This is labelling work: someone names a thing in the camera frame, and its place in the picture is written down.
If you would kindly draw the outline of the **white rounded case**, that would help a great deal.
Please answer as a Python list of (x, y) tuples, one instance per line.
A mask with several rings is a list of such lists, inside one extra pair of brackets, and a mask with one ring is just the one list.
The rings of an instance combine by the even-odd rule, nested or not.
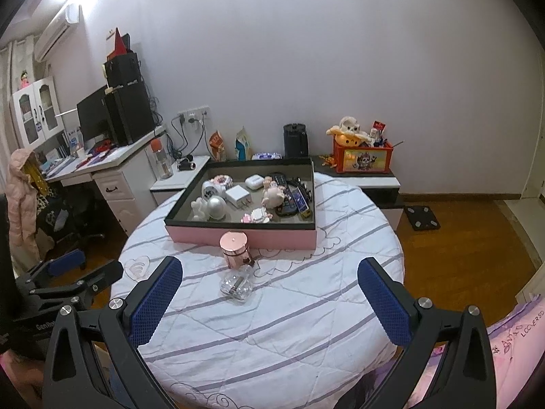
[(208, 201), (212, 197), (223, 198), (224, 193), (224, 185), (213, 182), (212, 180), (206, 180), (201, 185), (201, 197), (206, 201)]

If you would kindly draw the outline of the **black floor scale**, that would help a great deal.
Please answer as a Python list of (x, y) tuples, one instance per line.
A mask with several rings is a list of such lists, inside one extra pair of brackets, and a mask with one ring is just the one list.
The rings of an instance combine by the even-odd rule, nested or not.
[(404, 211), (409, 224), (416, 232), (438, 230), (441, 228), (430, 206), (407, 205)]

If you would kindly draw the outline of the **orange capped bottle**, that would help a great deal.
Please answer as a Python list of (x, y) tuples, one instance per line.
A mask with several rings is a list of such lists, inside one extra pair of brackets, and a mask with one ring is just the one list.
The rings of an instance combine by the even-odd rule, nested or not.
[(173, 175), (172, 164), (165, 151), (160, 138), (154, 138), (150, 142), (152, 156), (154, 161), (155, 173), (158, 179), (165, 180)]

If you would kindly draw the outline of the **small pink doll figurine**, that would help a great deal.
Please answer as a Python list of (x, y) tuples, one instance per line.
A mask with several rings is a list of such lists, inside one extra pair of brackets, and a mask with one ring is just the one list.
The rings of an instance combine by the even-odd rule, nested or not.
[(266, 176), (263, 180), (263, 188), (268, 190), (270, 188), (278, 188), (278, 184), (271, 176)]

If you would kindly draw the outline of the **yellow white plush toys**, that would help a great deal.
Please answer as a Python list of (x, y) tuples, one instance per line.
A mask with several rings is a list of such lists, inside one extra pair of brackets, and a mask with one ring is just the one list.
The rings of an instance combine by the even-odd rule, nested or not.
[(332, 136), (334, 142), (342, 147), (372, 146), (374, 144), (373, 138), (361, 130), (358, 120), (353, 116), (343, 117), (338, 125), (327, 129), (326, 134)]

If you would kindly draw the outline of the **white power adapter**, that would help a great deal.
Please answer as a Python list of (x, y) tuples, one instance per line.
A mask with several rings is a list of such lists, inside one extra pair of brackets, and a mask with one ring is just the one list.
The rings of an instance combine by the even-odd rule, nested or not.
[(235, 208), (243, 209), (252, 202), (251, 194), (242, 186), (232, 186), (225, 191), (226, 200)]

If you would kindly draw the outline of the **pink black storage box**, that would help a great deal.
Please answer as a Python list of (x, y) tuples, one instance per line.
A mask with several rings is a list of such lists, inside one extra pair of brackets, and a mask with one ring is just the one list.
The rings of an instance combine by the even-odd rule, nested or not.
[(165, 218), (173, 241), (217, 246), (244, 233), (259, 249), (317, 245), (314, 165), (308, 158), (206, 163)]

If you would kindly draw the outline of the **black hair claw clip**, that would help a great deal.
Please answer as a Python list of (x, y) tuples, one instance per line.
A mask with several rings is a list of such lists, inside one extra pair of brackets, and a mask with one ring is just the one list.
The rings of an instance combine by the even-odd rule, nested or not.
[(305, 198), (306, 202), (311, 203), (312, 202), (312, 193), (308, 189), (305, 182), (303, 182), (299, 177), (290, 178), (288, 180), (288, 184), (290, 186), (296, 187), (301, 195)]

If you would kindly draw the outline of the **white wall power strip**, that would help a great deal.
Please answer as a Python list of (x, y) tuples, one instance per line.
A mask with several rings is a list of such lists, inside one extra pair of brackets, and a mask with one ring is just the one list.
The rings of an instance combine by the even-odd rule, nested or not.
[(211, 112), (211, 109), (208, 105), (196, 107), (196, 108), (190, 108), (183, 111), (179, 111), (177, 113), (178, 117), (180, 118), (181, 122), (183, 123), (203, 123), (205, 119), (208, 117), (209, 113)]

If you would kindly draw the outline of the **black tv remote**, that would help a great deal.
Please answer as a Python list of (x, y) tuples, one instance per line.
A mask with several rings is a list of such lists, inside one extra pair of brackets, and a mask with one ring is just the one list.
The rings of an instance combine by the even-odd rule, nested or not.
[(279, 217), (292, 217), (298, 214), (297, 203), (294, 200), (287, 179), (283, 173), (271, 173), (271, 179), (279, 186), (283, 188), (284, 201), (275, 208), (275, 212)]

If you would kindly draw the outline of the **rose gold lidded jar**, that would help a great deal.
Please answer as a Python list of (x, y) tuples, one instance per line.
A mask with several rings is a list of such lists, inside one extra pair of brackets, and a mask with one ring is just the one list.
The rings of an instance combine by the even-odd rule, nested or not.
[(254, 259), (249, 251), (249, 239), (243, 232), (226, 232), (219, 241), (224, 259), (230, 269), (252, 266)]

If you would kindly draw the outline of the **white air conditioner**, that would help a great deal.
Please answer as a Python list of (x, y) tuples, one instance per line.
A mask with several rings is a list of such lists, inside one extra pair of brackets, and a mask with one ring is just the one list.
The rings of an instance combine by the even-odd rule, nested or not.
[(34, 59), (44, 62), (56, 45), (61, 43), (79, 25), (81, 8), (79, 4), (64, 5), (43, 30), (34, 44)]

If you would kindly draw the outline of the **white glass cabinet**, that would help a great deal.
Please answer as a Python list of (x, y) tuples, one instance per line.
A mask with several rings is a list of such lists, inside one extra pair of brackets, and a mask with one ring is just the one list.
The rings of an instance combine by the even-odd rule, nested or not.
[(24, 148), (34, 150), (64, 131), (54, 84), (53, 77), (42, 78), (12, 95), (11, 104)]

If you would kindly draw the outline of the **orange toy box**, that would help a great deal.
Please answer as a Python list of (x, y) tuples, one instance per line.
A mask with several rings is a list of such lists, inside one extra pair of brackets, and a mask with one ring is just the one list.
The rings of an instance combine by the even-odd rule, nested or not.
[(337, 173), (388, 173), (393, 146), (346, 147), (333, 143), (333, 158)]

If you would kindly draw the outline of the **black computer monitor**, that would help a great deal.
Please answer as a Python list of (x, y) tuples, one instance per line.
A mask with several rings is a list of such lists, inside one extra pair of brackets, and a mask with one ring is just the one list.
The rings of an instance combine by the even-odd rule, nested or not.
[(102, 86), (77, 104), (79, 127), (85, 141), (104, 135), (108, 131), (105, 91), (106, 86)]

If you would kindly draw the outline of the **black computer tower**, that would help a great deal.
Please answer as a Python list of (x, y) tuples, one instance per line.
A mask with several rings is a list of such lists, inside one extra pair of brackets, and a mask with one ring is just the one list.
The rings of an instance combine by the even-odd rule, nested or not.
[(127, 146), (155, 129), (143, 81), (120, 87), (104, 96), (113, 141)]

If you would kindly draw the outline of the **pink block toy round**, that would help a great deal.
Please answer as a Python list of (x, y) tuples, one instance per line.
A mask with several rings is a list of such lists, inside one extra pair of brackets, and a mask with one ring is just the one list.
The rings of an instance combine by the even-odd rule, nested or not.
[(212, 181), (215, 185), (222, 186), (225, 189), (230, 189), (233, 185), (233, 179), (228, 175), (214, 176)]

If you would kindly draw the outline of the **white desk with drawers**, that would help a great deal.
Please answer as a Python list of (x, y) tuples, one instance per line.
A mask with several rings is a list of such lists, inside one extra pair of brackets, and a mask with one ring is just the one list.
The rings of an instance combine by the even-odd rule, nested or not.
[(95, 183), (125, 233), (132, 234), (157, 207), (151, 193), (152, 185), (158, 180), (151, 141), (164, 132), (164, 126), (157, 126), (138, 141), (113, 150), (95, 164), (86, 164), (82, 158), (73, 160), (47, 181), (59, 181), (64, 187)]

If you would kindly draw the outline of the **blue white snack bag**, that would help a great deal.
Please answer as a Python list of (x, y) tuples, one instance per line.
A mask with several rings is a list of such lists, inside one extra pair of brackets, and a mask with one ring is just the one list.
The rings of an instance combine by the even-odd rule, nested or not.
[(236, 133), (235, 140), (236, 160), (250, 161), (252, 159), (252, 150), (249, 142), (249, 136), (244, 128)]

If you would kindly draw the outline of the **black cylinder appliance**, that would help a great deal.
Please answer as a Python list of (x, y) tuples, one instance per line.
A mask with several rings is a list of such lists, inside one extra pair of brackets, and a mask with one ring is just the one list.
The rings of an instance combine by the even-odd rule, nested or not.
[(304, 124), (284, 125), (284, 156), (287, 158), (305, 158), (309, 156), (307, 128)]

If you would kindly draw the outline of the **white earbuds case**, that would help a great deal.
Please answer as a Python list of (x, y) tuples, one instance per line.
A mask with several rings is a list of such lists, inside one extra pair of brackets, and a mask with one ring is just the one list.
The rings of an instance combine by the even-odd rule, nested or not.
[(263, 184), (264, 184), (264, 177), (258, 175), (257, 173), (245, 179), (246, 187), (252, 191), (256, 191), (263, 188)]

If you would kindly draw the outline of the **silver white rabbit lamp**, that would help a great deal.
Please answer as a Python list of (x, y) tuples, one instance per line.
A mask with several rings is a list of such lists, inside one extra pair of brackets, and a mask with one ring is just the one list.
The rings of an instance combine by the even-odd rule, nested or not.
[(208, 220), (223, 220), (226, 215), (226, 202), (217, 195), (209, 199), (197, 198), (191, 202), (192, 220), (205, 222)]

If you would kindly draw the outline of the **pink pig figurine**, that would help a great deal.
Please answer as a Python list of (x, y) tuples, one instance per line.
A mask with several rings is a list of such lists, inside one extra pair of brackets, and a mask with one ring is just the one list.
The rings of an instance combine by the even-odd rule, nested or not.
[(275, 209), (284, 204), (285, 194), (282, 186), (270, 186), (263, 192), (261, 206), (267, 210)]

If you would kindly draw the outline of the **pink floral bedsheet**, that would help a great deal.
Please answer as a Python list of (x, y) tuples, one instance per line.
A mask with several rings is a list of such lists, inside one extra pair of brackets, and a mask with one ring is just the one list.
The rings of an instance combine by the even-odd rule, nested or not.
[(519, 304), (488, 328), (498, 408), (515, 401), (544, 354), (544, 297)]

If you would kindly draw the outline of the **pink hanging jacket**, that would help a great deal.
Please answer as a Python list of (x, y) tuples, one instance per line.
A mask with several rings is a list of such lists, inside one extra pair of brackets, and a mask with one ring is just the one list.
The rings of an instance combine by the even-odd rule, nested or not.
[(31, 162), (33, 150), (17, 149), (8, 164), (5, 196), (9, 220), (9, 242), (23, 247), (31, 258), (41, 260), (35, 240), (37, 216), (37, 190), (31, 185), (31, 177), (24, 172), (24, 165)]

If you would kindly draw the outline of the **pink white block toy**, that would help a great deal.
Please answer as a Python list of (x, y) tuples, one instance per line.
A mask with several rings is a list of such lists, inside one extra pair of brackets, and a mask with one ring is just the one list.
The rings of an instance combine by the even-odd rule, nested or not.
[(241, 218), (243, 224), (267, 224), (273, 215), (266, 208), (255, 208), (250, 213), (245, 213)]

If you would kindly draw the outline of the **orange snack bag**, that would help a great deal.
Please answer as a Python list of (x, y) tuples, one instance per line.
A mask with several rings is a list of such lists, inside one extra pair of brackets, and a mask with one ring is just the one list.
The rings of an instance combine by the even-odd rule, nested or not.
[(223, 137), (218, 131), (213, 132), (210, 136), (209, 147), (213, 160), (216, 162), (225, 162), (227, 160)]

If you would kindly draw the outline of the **white striped quilt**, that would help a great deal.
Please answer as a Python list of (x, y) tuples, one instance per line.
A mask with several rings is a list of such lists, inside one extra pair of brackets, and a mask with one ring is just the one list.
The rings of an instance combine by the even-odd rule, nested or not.
[(373, 257), (396, 281), (402, 246), (380, 209), (355, 186), (316, 175), (317, 245), (258, 250), (245, 301), (220, 290), (227, 266), (216, 246), (174, 242), (166, 201), (137, 227), (120, 255), (126, 297), (167, 256), (183, 281), (139, 352), (179, 404), (196, 408), (331, 408), (394, 345), (358, 286), (358, 264)]

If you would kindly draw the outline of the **white low side table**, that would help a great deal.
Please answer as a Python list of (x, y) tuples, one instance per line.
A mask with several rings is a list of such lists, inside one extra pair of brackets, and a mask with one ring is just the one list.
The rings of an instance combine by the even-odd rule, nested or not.
[(173, 175), (166, 179), (156, 181), (151, 187), (150, 192), (158, 206), (171, 198), (176, 193), (185, 190), (199, 171), (210, 160), (209, 156), (196, 156), (193, 159), (194, 169), (179, 171), (177, 165), (172, 165)]

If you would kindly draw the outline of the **blue gold lighter box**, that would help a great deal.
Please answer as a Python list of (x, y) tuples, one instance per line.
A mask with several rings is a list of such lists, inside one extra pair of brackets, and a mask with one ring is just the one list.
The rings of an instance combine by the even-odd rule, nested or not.
[(296, 202), (298, 214), (302, 219), (310, 219), (313, 215), (309, 203), (306, 201), (306, 198), (302, 195), (298, 188), (292, 190), (292, 197)]

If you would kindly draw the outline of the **black box on tower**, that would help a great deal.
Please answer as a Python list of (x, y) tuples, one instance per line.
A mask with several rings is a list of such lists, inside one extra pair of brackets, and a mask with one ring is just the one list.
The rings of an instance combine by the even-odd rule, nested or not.
[(136, 53), (115, 56), (104, 63), (106, 80), (109, 87), (126, 86), (141, 80), (139, 59)]

